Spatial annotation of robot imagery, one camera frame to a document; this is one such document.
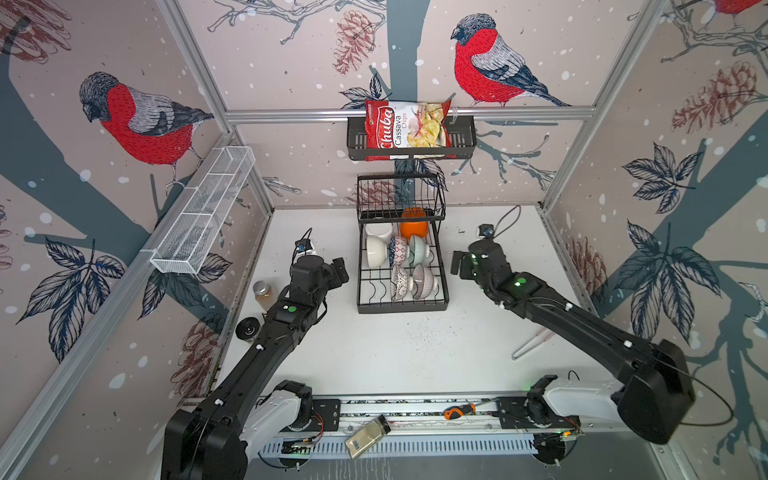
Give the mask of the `light green glazed bowl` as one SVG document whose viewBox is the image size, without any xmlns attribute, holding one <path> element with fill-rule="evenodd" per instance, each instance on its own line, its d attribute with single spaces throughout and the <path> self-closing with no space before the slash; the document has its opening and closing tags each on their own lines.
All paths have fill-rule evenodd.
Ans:
<svg viewBox="0 0 768 480">
<path fill-rule="evenodd" d="M 423 237 L 412 235 L 409 239 L 408 247 L 408 263 L 410 266 L 415 267 L 431 261 L 432 253 Z"/>
</svg>

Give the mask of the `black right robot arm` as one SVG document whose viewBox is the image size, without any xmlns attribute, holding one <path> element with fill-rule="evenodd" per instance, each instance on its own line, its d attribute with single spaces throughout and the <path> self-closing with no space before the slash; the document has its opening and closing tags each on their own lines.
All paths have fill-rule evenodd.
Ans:
<svg viewBox="0 0 768 480">
<path fill-rule="evenodd" d="M 622 384 L 612 395 L 620 419 L 642 439 L 668 443 L 695 403 L 681 348 L 624 332 L 570 303 L 539 277 L 514 272 L 494 241 L 477 240 L 466 251 L 455 251 L 450 272 L 474 281 L 494 304 L 549 329 L 606 368 Z"/>
</svg>

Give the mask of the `white ceramic bowl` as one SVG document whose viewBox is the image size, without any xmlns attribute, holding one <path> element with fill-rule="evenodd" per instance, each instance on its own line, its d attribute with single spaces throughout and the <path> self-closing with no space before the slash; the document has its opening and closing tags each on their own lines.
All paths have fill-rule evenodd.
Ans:
<svg viewBox="0 0 768 480">
<path fill-rule="evenodd" d="M 389 242 L 393 236 L 393 225 L 391 223 L 368 223 L 365 225 L 366 235 L 376 237 L 383 242 Z"/>
</svg>

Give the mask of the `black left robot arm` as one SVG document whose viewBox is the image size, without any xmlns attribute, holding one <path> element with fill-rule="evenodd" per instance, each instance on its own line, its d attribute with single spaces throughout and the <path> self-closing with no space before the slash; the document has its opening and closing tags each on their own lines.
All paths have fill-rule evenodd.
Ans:
<svg viewBox="0 0 768 480">
<path fill-rule="evenodd" d="M 242 479 L 253 454 L 282 429 L 307 423 L 312 390 L 295 381 L 262 393 L 281 363 L 327 311 L 326 296 L 349 280 L 343 258 L 304 255 L 267 311 L 248 351 L 193 411 L 178 410 L 165 428 L 163 479 Z"/>
</svg>

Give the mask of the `striped patterned bowl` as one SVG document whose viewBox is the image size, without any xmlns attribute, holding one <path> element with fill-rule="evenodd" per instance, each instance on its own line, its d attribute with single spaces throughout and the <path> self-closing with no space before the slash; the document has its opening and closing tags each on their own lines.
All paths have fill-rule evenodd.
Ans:
<svg viewBox="0 0 768 480">
<path fill-rule="evenodd" d="M 413 298 L 415 300 L 425 300 L 433 293 L 436 286 L 434 274 L 429 267 L 423 264 L 414 267 L 412 280 Z"/>
</svg>

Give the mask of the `orange glass bowl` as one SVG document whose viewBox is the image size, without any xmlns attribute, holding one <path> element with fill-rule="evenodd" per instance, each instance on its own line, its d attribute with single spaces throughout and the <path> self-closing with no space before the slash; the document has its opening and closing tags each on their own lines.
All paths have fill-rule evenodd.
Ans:
<svg viewBox="0 0 768 480">
<path fill-rule="evenodd" d="M 400 223 L 399 227 L 400 235 L 406 240 L 413 236 L 426 238 L 429 230 L 426 217 L 426 211 L 421 207 L 406 208 L 401 215 L 403 222 Z"/>
</svg>

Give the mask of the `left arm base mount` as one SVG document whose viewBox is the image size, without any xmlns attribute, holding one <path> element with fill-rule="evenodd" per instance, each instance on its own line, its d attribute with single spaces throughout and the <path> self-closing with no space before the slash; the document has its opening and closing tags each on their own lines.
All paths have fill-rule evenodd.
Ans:
<svg viewBox="0 0 768 480">
<path fill-rule="evenodd" d="M 253 427 L 270 427 L 276 432 L 310 432 L 319 435 L 339 428 L 341 402 L 315 398 L 304 383 L 284 380 L 261 400 L 255 410 Z"/>
</svg>

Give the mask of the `blue patterned bowl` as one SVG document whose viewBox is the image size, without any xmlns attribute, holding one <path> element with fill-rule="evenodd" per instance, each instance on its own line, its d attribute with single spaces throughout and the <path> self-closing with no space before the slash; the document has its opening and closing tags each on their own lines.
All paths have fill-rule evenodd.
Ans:
<svg viewBox="0 0 768 480">
<path fill-rule="evenodd" d="M 404 267 L 408 263 L 409 242 L 400 235 L 393 236 L 388 244 L 388 257 L 392 267 Z"/>
</svg>

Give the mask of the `white bowl with brown pattern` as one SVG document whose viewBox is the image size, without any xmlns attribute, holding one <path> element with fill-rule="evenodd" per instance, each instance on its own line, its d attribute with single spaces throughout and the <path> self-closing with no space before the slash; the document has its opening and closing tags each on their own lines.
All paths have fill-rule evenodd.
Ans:
<svg viewBox="0 0 768 480">
<path fill-rule="evenodd" d="M 413 288 L 412 277 L 408 274 L 407 270 L 400 265 L 395 265 L 392 268 L 391 283 L 391 299 L 395 302 L 404 300 L 405 297 L 411 293 Z"/>
</svg>

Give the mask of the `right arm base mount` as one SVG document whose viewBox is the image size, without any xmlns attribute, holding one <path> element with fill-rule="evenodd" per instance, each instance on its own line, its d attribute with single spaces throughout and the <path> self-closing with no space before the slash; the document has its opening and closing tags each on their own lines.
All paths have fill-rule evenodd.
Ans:
<svg viewBox="0 0 768 480">
<path fill-rule="evenodd" d="M 562 416 L 544 398 L 545 390 L 558 377 L 545 375 L 526 392 L 498 397 L 495 416 L 503 430 L 533 430 L 533 457 L 545 466 L 561 465 L 582 436 L 578 416 Z"/>
</svg>

